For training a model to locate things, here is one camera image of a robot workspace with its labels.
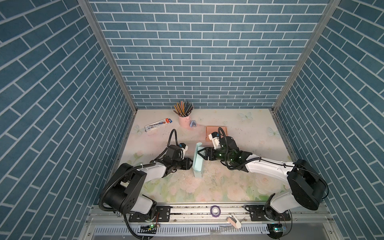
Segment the light blue paper box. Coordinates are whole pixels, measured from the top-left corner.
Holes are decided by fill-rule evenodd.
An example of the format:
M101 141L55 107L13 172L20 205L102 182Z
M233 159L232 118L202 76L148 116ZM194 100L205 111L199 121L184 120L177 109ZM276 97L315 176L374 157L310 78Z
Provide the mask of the light blue paper box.
M193 172L194 177L198 179L203 178L203 163L204 159L199 155L199 151L203 149L203 143L197 143L195 147L194 159L193 159Z

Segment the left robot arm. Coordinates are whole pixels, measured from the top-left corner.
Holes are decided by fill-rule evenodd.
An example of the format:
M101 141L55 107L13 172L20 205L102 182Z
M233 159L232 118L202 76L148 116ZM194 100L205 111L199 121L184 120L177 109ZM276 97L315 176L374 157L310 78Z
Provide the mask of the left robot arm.
M144 183L167 177L178 170L189 170L193 160L185 157L188 146L170 145L159 159L149 164L131 166L122 164L106 183L99 198L99 208L122 215L139 213L147 219L156 214L157 202L141 195Z

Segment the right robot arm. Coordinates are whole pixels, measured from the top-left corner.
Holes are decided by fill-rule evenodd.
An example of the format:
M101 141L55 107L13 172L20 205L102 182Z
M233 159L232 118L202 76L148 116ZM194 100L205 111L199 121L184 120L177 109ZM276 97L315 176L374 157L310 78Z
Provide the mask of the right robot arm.
M304 207L318 210L324 193L328 190L326 181L305 160L279 162L265 159L256 154L242 151L232 137L211 137L212 147L196 147L195 157L206 161L220 161L229 170L262 174L272 177L289 188L273 193L263 206L265 217L274 221L288 210Z

